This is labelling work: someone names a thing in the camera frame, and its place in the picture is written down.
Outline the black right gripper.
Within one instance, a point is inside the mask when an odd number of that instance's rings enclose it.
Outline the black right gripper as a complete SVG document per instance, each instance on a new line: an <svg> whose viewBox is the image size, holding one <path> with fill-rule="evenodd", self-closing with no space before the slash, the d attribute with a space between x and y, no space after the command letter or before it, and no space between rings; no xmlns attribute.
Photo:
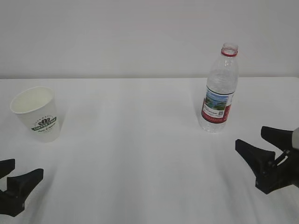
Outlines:
<svg viewBox="0 0 299 224"><path fill-rule="evenodd" d="M261 137L278 149L285 149L275 158L275 152L257 148L241 139L235 150L246 161L256 177L255 187L265 194L294 185L299 186L299 151L293 149L293 131L268 126L261 129Z"/></svg>

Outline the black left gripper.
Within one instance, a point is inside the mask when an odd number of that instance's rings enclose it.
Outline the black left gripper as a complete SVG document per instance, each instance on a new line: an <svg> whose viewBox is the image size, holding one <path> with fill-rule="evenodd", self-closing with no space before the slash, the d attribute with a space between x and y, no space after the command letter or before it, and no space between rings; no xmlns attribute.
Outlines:
<svg viewBox="0 0 299 224"><path fill-rule="evenodd" d="M0 161L0 179L15 170L15 159ZM16 217L34 188L43 180L44 170L35 169L24 175L8 177L7 190L0 191L0 214Z"/></svg>

